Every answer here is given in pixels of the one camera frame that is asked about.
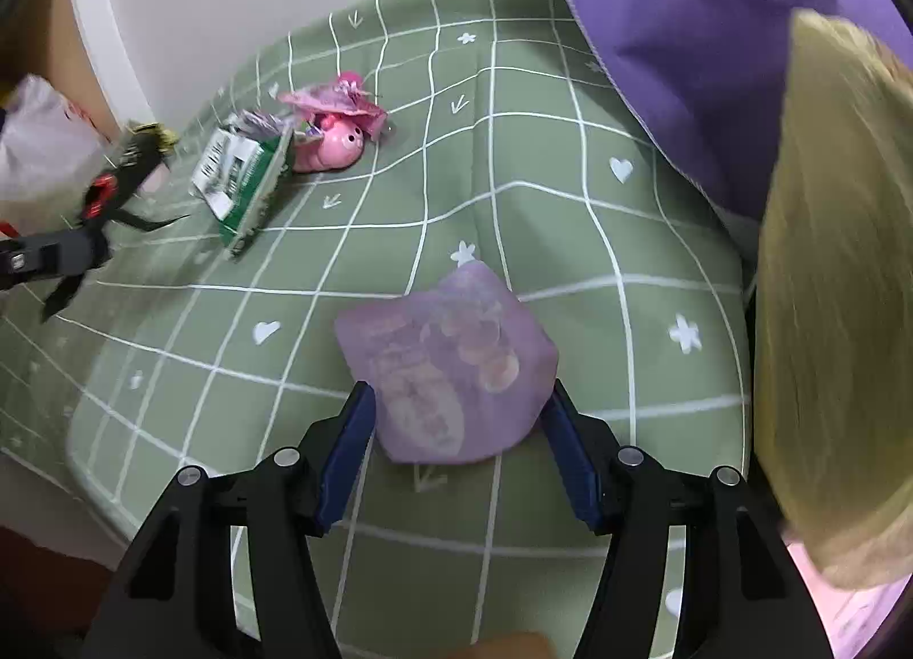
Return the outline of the pink candy wrapper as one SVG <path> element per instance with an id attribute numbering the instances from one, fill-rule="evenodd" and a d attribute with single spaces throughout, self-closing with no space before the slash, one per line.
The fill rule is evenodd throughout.
<path id="1" fill-rule="evenodd" d="M 331 83 L 311 84 L 277 95 L 277 101 L 293 107 L 308 123 L 334 115 L 357 124 L 370 140 L 379 140 L 387 129 L 389 114 L 376 103 L 376 96 L 362 87 L 357 74 L 340 74 Z"/>

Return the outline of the purple snack wrapper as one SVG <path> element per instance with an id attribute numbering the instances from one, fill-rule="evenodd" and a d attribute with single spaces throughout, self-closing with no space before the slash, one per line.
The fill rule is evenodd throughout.
<path id="1" fill-rule="evenodd" d="M 432 290 L 363 302 L 337 316 L 353 378 L 376 395 L 376 435 L 398 464 L 494 458 L 531 432 L 550 399 L 559 350 L 481 260 Z"/>

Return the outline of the green grid bed sheet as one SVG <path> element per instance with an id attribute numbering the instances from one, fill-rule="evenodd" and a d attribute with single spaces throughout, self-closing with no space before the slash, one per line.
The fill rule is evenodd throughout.
<path id="1" fill-rule="evenodd" d="M 351 70 L 389 137 L 297 180 L 240 259 L 191 174 L 220 124 Z M 367 0 L 289 33 L 185 129 L 158 234 L 54 319 L 2 310 L 2 449 L 133 534 L 178 467 L 252 466 L 337 412 L 336 317 L 481 260 L 539 319 L 582 412 L 678 471 L 748 458 L 740 256 L 653 148 L 565 0 Z"/>

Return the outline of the purple pillow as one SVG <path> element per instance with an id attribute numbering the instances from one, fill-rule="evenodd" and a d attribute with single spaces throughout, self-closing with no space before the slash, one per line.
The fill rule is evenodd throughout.
<path id="1" fill-rule="evenodd" d="M 792 11 L 849 19 L 911 58 L 893 0 L 567 0 L 659 151 L 713 205 L 758 222 L 777 159 Z"/>

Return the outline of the white plastic trash bag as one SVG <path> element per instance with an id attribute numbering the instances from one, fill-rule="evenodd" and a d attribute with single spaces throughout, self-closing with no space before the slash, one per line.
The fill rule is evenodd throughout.
<path id="1" fill-rule="evenodd" d="M 65 227 L 104 169 L 110 141 L 40 76 L 26 75 L 3 112 L 3 225 L 22 236 Z"/>

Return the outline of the pink caterpillar toy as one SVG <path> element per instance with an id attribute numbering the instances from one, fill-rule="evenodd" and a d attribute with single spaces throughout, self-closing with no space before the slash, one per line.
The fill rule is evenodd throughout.
<path id="1" fill-rule="evenodd" d="M 296 138 L 298 174 L 341 171 L 362 157 L 367 135 L 357 124 L 334 115 L 320 116 L 317 124 L 304 121 L 308 135 Z"/>

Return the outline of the green white milk carton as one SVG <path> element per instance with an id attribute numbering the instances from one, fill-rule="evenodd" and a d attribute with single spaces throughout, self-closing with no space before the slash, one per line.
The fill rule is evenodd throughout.
<path id="1" fill-rule="evenodd" d="M 265 223 L 280 180 L 293 161 L 294 116 L 244 109 L 213 129 L 191 185 L 217 222 L 224 249 L 237 257 Z"/>

